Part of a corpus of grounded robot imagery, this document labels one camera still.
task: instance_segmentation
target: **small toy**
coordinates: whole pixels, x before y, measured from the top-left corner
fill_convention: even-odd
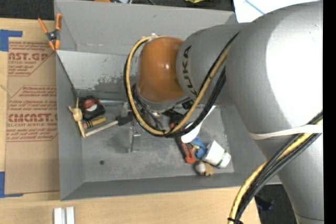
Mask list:
[[[215,174],[213,166],[203,161],[197,161],[195,163],[195,170],[199,175],[202,176],[209,176],[209,175],[211,176]]]

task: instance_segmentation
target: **cardboard box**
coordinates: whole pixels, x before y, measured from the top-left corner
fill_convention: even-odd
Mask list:
[[[59,190],[55,52],[37,20],[0,19],[0,29],[3,50],[9,34],[5,194]]]

